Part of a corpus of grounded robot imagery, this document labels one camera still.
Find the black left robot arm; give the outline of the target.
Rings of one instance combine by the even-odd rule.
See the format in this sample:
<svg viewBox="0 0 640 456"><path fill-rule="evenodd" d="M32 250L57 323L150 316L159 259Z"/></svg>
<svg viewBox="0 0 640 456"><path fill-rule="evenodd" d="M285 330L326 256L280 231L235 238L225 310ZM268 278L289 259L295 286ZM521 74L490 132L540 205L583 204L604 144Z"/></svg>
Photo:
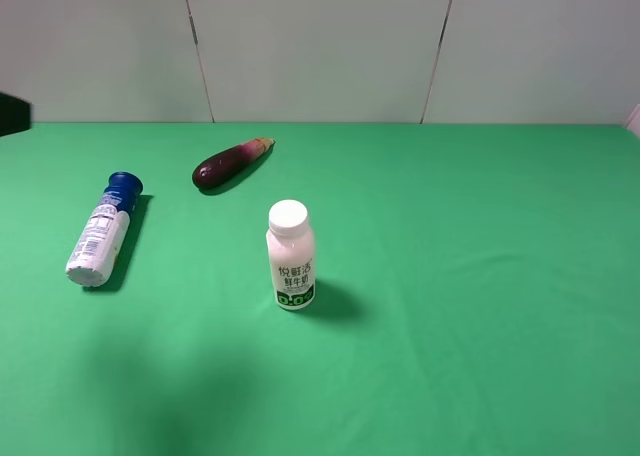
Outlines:
<svg viewBox="0 0 640 456"><path fill-rule="evenodd" d="M27 131L32 126L32 104L19 97L0 93L0 136Z"/></svg>

